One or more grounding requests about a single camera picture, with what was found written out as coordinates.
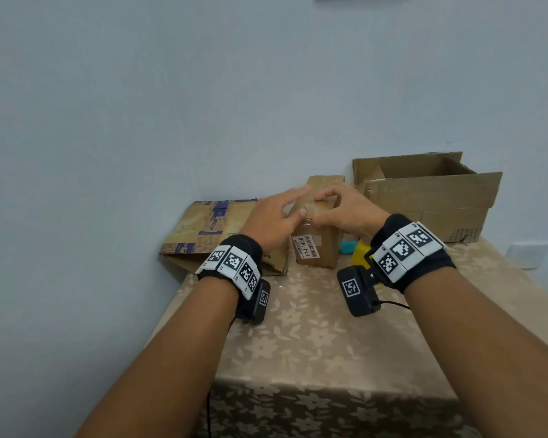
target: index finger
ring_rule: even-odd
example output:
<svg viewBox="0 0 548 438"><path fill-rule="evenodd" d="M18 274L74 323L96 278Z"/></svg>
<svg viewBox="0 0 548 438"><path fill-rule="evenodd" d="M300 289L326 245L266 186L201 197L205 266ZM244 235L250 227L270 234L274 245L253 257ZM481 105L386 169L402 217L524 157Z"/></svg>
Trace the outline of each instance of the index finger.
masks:
<svg viewBox="0 0 548 438"><path fill-rule="evenodd" d="M305 196L308 191L310 190L310 186L308 184L305 184L302 187L292 188L287 190L286 192L279 193L275 195L277 200L280 200L284 206L287 204L292 203L293 201L298 200L300 197Z"/></svg>
<svg viewBox="0 0 548 438"><path fill-rule="evenodd" d="M324 200L325 198L334 197L338 195L339 197L343 196L343 186L345 183L337 183L334 186L329 187L328 189L320 191L314 196L315 201Z"/></svg>

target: beige tablecloth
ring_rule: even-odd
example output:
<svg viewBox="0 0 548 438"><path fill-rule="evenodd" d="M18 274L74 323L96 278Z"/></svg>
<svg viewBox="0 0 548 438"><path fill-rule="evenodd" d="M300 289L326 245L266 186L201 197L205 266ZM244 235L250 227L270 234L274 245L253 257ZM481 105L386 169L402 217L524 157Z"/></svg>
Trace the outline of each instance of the beige tablecloth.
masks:
<svg viewBox="0 0 548 438"><path fill-rule="evenodd" d="M548 343L548 294L487 241L452 245L459 270ZM338 268L350 264L341 256ZM336 270L297 265L269 277L263 324L236 321L211 391L213 437L478 436L412 313L384 305L354 318ZM189 274L155 333L189 294ZM378 286L381 300L404 302ZM197 433L206 435L205 412Z"/></svg>

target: yellow object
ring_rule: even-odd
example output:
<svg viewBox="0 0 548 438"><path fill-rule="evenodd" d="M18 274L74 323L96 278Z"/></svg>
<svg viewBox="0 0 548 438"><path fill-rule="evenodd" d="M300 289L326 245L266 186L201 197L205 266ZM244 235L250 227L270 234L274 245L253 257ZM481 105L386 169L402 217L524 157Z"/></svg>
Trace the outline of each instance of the yellow object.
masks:
<svg viewBox="0 0 548 438"><path fill-rule="evenodd" d="M353 255L351 256L351 264L354 266L364 266L366 269L369 269L369 265L367 264L364 255L370 249L371 247L359 240L359 243L357 243L355 250L353 251Z"/></svg>

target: person's left arm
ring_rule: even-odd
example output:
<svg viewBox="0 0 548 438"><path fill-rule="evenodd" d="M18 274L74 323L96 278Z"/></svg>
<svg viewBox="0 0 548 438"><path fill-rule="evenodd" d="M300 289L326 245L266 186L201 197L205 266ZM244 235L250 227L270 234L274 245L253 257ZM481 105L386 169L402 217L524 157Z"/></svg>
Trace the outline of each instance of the person's left arm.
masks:
<svg viewBox="0 0 548 438"><path fill-rule="evenodd" d="M307 191L291 189L258 201L240 233L255 239L264 252L284 244L306 212L286 217L283 208ZM213 382L238 296L231 281L202 278L76 438L190 435Z"/></svg>

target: flattened cardboard box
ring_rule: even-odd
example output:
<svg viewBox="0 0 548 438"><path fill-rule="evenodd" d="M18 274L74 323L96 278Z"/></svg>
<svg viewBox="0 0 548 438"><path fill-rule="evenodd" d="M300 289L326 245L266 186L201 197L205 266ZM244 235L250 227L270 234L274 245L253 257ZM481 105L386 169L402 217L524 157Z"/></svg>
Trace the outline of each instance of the flattened cardboard box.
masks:
<svg viewBox="0 0 548 438"><path fill-rule="evenodd" d="M303 198L297 200L292 211L307 209L307 215L292 233L296 262L300 265L336 267L339 257L339 245L343 233L334 227L326 226L316 230L311 225L314 215L339 206L339 197L330 197L322 201L314 201L314 196L321 190L328 189L337 181L345 181L342 175L318 175L308 178L311 190Z"/></svg>
<svg viewBox="0 0 548 438"><path fill-rule="evenodd" d="M159 254L195 272L221 241L241 230L256 202L195 201L164 240ZM263 275L284 275L287 263L288 245L265 253L262 257Z"/></svg>
<svg viewBox="0 0 548 438"><path fill-rule="evenodd" d="M420 221L445 242L477 241L501 172L476 173L462 152L353 160L358 190L390 213Z"/></svg>

